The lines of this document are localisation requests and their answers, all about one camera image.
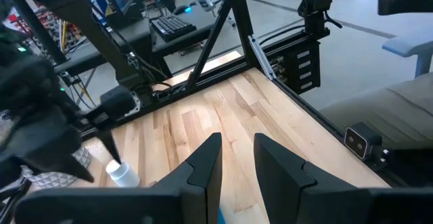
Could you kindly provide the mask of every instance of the gray floor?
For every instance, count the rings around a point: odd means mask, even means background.
[[[178,3],[191,1],[179,0]],[[300,0],[247,2],[256,37],[265,38],[300,19],[296,13]],[[382,44],[390,37],[429,28],[433,14],[378,16],[377,0],[334,0],[329,14],[343,23],[344,28],[327,25],[332,33],[320,40],[321,87],[302,94],[308,103],[320,110],[354,95],[413,78],[415,58],[400,58],[384,51]],[[211,56],[231,50],[242,53],[237,30],[226,24]],[[200,52],[197,48],[183,57],[178,53],[166,57],[170,70],[178,72],[191,66]],[[85,72],[81,77],[85,83],[91,77],[88,90],[95,100],[117,85],[114,70],[108,64]]]

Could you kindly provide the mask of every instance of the workbench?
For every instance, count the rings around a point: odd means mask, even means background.
[[[209,70],[240,55],[208,63]],[[172,78],[171,83],[182,81]],[[226,223],[268,223],[254,168],[253,138],[264,133],[297,155],[357,187],[388,187],[336,138],[253,68],[113,130],[122,160],[151,186],[174,170],[211,133],[223,138],[221,209]],[[94,156],[95,183],[114,187],[105,172],[111,160],[97,139],[85,147]]]

